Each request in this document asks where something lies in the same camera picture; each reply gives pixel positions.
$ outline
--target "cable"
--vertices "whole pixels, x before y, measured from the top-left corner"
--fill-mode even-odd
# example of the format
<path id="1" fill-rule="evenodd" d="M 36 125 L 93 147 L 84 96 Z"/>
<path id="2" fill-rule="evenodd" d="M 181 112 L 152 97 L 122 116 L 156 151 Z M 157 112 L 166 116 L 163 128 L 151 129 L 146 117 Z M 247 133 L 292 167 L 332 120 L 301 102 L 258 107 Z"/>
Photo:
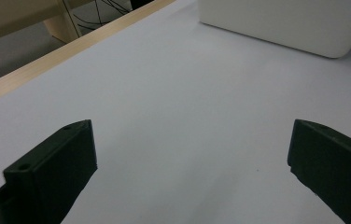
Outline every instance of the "cable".
<path id="1" fill-rule="evenodd" d="M 93 22 L 93 21 L 85 21 L 85 20 L 82 20 L 79 16 L 77 16 L 76 14 L 74 14 L 74 16 L 79 19 L 80 21 L 83 21 L 87 24 L 93 24 L 93 25 L 101 25 L 100 22 Z"/>
<path id="2" fill-rule="evenodd" d="M 96 4 L 97 16 L 99 17 L 100 25 L 103 26 L 103 23 L 102 23 L 101 17 L 100 17 L 99 7 L 97 6 L 97 0 L 94 0 L 94 3 Z"/>
<path id="3" fill-rule="evenodd" d="M 115 5 L 119 6 L 121 9 L 124 10 L 124 12 L 127 12 L 127 13 L 130 12 L 130 10 L 124 8 L 123 6 L 121 6 L 121 5 L 120 5 L 119 3 L 117 3 L 116 1 L 114 1 L 114 0 L 108 0 L 108 1 L 110 1 L 110 2 L 114 3 Z"/>
<path id="4" fill-rule="evenodd" d="M 106 2 L 105 0 L 102 0 L 102 2 L 106 3 L 107 5 L 113 7 L 114 9 L 117 10 L 118 13 L 125 15 L 126 12 L 122 11 L 120 8 L 115 7 L 111 2 Z"/>
<path id="5" fill-rule="evenodd" d="M 73 18 L 71 17 L 70 11 L 68 10 L 67 4 L 64 2 L 64 0 L 62 2 L 63 2 L 63 5 L 64 5 L 65 9 L 67 10 L 67 14 L 68 14 L 68 17 L 71 20 L 71 23 L 73 23 L 74 29 L 76 30 L 76 33 L 77 33 L 77 36 L 80 37 L 79 34 L 78 34 L 78 29 L 77 29 L 76 25 L 73 22 Z"/>
<path id="6" fill-rule="evenodd" d="M 81 24 L 78 24 L 78 26 L 80 26 L 80 27 L 82 27 L 82 28 L 85 28 L 85 29 L 88 29 L 88 30 L 96 30 L 96 29 L 94 29 L 94 28 L 91 28 L 91 27 L 89 27 L 89 26 L 84 26 L 84 25 L 81 25 Z"/>

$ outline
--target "white table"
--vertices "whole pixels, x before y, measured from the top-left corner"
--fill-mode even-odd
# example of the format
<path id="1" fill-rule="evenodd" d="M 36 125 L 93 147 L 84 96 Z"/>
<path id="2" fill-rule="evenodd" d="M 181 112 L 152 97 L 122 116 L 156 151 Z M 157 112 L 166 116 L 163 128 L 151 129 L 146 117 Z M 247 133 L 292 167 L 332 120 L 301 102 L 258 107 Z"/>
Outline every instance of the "white table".
<path id="1" fill-rule="evenodd" d="M 200 24 L 178 0 L 0 98 L 2 170 L 92 119 L 99 170 L 63 223 L 343 223 L 287 166 L 294 119 L 351 136 L 351 52 Z"/>

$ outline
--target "white container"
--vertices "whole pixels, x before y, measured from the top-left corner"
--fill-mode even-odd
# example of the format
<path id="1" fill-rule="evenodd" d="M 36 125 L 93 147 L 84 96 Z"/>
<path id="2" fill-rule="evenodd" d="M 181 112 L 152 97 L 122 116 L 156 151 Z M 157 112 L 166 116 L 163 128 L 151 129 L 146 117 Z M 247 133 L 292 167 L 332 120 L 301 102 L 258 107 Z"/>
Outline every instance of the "white container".
<path id="1" fill-rule="evenodd" d="M 198 0 L 200 21 L 329 58 L 351 49 L 351 0 Z"/>

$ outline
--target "floor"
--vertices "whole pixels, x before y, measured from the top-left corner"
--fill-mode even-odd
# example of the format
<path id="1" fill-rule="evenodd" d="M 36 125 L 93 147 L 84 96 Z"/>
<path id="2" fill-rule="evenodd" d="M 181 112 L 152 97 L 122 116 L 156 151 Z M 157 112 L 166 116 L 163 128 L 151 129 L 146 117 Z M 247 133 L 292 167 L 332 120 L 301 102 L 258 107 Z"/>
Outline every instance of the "floor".
<path id="1" fill-rule="evenodd" d="M 130 10 L 130 2 L 117 1 L 120 5 Z M 102 22 L 113 21 L 122 16 L 116 9 L 97 1 L 100 19 Z M 75 8 L 73 13 L 84 21 L 99 23 L 95 2 Z M 91 29 L 100 27 L 100 24 L 86 23 L 78 20 L 78 24 L 89 27 L 82 28 L 82 34 L 87 34 Z M 18 32 L 0 38 L 0 77 L 60 48 L 64 43 L 49 35 L 43 22 L 19 30 Z"/>

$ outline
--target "table edge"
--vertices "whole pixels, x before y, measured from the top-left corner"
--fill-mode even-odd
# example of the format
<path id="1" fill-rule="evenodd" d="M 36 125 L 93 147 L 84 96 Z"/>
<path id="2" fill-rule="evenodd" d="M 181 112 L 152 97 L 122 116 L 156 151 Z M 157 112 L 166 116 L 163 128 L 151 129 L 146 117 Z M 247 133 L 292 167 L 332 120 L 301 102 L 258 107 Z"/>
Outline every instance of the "table edge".
<path id="1" fill-rule="evenodd" d="M 155 0 L 149 4 L 128 13 L 119 19 L 97 29 L 81 38 L 46 54 L 45 56 L 26 64 L 25 66 L 0 77 L 0 97 L 16 90 L 28 81 L 38 77 L 50 68 L 66 61 L 84 49 L 116 34 L 128 26 L 144 19 L 152 13 L 173 3 L 175 0 Z"/>

